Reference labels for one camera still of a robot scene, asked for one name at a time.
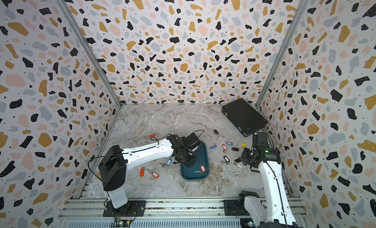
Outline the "black tag key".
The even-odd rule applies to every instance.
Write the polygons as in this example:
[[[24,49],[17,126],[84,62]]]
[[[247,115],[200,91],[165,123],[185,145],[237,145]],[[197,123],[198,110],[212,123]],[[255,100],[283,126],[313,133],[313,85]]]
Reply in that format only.
[[[227,165],[229,165],[231,163],[231,161],[229,160],[229,158],[227,156],[224,156],[223,160],[221,162],[223,162],[223,163],[225,163]]]
[[[236,165],[236,166],[238,166],[238,167],[241,168],[241,165],[240,165],[241,158],[238,155],[236,155],[236,154],[234,156],[236,157],[236,159],[234,160],[234,165]]]

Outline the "teal storage box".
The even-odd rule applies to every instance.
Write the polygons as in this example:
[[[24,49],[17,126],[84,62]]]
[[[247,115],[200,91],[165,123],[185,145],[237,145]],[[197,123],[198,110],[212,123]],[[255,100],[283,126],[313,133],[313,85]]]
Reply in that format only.
[[[197,150],[196,161],[191,168],[180,165],[181,176],[188,182],[202,181],[206,179],[210,173],[206,144],[201,141]]]

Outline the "red tag key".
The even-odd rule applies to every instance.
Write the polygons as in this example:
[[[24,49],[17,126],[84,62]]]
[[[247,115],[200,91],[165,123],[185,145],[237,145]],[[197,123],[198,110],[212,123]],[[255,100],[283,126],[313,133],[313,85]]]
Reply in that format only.
[[[149,171],[149,173],[150,173],[150,175],[153,176],[154,178],[159,178],[159,177],[160,177],[160,175],[159,175],[157,172],[155,172],[155,171]]]
[[[140,169],[140,176],[143,177],[146,173],[148,173],[150,170],[145,168],[145,167],[142,167]]]
[[[223,148],[223,152],[226,153],[228,150],[227,146],[225,144],[222,144],[222,148]]]
[[[200,174],[203,174],[203,173],[205,173],[207,170],[206,170],[206,168],[205,168],[205,166],[204,165],[201,165],[200,166],[200,170],[198,170],[198,171],[194,171],[194,173],[200,173]]]

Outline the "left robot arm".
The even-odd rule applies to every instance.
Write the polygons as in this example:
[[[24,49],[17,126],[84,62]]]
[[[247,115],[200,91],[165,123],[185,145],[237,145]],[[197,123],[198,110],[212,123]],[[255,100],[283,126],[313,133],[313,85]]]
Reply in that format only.
[[[114,209],[129,206],[125,191],[127,171],[160,158],[174,157],[175,161],[188,168],[196,162],[196,150],[201,145],[198,136],[191,133],[187,137],[168,134],[165,138],[156,139],[155,143],[136,148],[112,146],[102,157],[98,165],[104,191],[109,195]]]

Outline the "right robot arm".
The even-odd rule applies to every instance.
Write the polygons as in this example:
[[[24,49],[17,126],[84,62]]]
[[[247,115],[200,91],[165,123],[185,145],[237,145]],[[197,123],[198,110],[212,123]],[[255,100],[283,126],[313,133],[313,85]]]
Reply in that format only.
[[[282,176],[280,153],[277,149],[245,148],[241,160],[258,168],[263,182],[266,205],[255,195],[246,195],[243,208],[256,228],[297,228],[298,224],[287,199]]]

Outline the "black laptop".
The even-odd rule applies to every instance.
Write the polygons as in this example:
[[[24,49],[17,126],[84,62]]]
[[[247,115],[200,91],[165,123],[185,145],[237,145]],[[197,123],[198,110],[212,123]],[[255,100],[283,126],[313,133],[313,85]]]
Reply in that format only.
[[[244,99],[238,99],[222,106],[221,111],[244,137],[248,137],[258,130],[263,129],[268,123]]]

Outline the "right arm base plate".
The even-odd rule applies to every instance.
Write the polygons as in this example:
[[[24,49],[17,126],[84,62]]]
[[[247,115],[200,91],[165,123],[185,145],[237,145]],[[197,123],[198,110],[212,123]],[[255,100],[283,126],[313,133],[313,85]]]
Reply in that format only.
[[[224,200],[223,204],[225,216],[250,216],[238,200]]]

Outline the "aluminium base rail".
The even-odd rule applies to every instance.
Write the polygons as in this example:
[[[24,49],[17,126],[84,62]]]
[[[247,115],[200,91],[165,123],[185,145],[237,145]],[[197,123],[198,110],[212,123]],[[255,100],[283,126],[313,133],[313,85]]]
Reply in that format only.
[[[224,200],[236,197],[141,198],[143,217],[103,217],[104,199],[68,200],[57,219],[58,228],[256,228],[251,216],[225,216]],[[299,198],[288,198],[298,227],[309,228]]]

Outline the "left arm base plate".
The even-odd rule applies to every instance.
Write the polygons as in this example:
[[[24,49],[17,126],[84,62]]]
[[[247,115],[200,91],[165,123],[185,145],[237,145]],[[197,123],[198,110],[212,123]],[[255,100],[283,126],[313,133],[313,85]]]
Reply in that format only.
[[[112,202],[107,201],[103,217],[143,217],[145,208],[145,200],[130,200],[119,208],[114,208]]]

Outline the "right aluminium corner post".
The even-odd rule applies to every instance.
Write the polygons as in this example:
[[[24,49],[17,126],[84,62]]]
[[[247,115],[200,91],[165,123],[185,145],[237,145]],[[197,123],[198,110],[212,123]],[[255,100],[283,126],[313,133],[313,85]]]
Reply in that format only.
[[[295,34],[295,31],[297,29],[297,26],[304,14],[304,11],[308,5],[310,0],[300,0],[299,4],[298,4],[298,7],[297,7],[297,11],[293,17],[293,20],[290,24],[290,27],[288,28],[288,31],[286,33],[286,36],[283,40],[283,43],[277,53],[277,56],[276,56],[276,59],[271,67],[271,71],[269,73],[269,75],[267,76],[267,79],[265,81],[265,84],[262,88],[262,91],[259,95],[259,98],[256,102],[256,107],[259,108],[264,100],[264,98],[266,97],[267,95],[267,92],[268,92],[268,89],[269,89],[269,86],[271,85],[272,83],[272,80],[273,80],[273,77],[276,75],[277,73],[277,70],[278,70],[278,67],[280,66],[280,63],[282,62],[282,59],[285,55],[285,52],[286,50],[288,49],[288,46],[290,45],[291,41],[292,41],[292,38]]]

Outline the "aluminium corner post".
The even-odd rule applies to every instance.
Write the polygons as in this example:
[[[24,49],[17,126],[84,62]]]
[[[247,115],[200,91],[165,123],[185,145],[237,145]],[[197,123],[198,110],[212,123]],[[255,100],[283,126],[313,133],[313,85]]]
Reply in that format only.
[[[267,79],[265,81],[265,84],[262,88],[262,91],[259,95],[259,98],[256,102],[256,107],[259,108],[264,100],[264,98],[266,97],[267,95],[267,92],[268,92],[268,89],[269,89],[269,86],[271,85],[272,83],[272,80],[273,80],[273,77],[276,75],[277,73],[277,70],[278,70],[278,67],[280,66],[280,63],[282,62],[282,59],[285,55],[285,52],[286,50],[288,49],[288,46],[290,45],[291,41],[292,41],[292,38],[295,34],[295,31],[297,29],[297,26],[304,14],[304,11],[308,5],[310,0],[300,0],[299,4],[298,4],[298,7],[297,7],[297,11],[293,17],[293,20],[290,24],[290,27],[288,28],[288,31],[286,33],[286,36],[283,40],[283,43],[277,53],[277,56],[276,56],[276,59],[271,67],[271,71],[269,73],[269,75],[267,76]]]
[[[117,95],[110,85],[110,82],[106,76],[106,74],[103,72],[103,69],[101,65],[99,64],[96,56],[94,55],[93,51],[91,50],[85,36],[82,34],[80,27],[78,26],[75,18],[73,17],[69,7],[67,6],[65,0],[54,0],[57,4],[59,10],[62,12],[65,20],[67,21],[68,25],[70,26],[73,34],[75,35],[77,41],[79,42],[80,46],[82,47],[84,53],[88,57],[88,60],[91,62],[91,64],[94,66],[95,70],[97,71],[99,77],[101,78],[104,86],[109,92],[109,95],[111,96],[113,102],[117,105],[117,107],[121,108],[121,102],[118,100]]]

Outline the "left aluminium corner post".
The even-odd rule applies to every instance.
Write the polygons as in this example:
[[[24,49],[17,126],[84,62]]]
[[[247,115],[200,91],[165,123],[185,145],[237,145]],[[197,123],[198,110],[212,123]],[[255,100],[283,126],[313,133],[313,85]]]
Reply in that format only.
[[[88,60],[91,62],[91,64],[94,66],[95,70],[97,71],[99,77],[101,78],[104,86],[109,92],[109,95],[111,96],[113,102],[117,105],[117,107],[121,108],[121,102],[118,100],[117,95],[110,85],[110,82],[106,76],[106,74],[103,72],[103,69],[101,65],[99,64],[96,56],[94,55],[93,51],[91,50],[85,36],[82,34],[80,27],[78,26],[75,18],[73,17],[69,7],[67,6],[65,0],[54,0],[57,4],[59,10],[62,12],[65,20],[67,21],[68,25],[70,26],[73,34],[75,35],[77,41],[79,42],[80,46],[82,47],[84,53],[88,57]]]

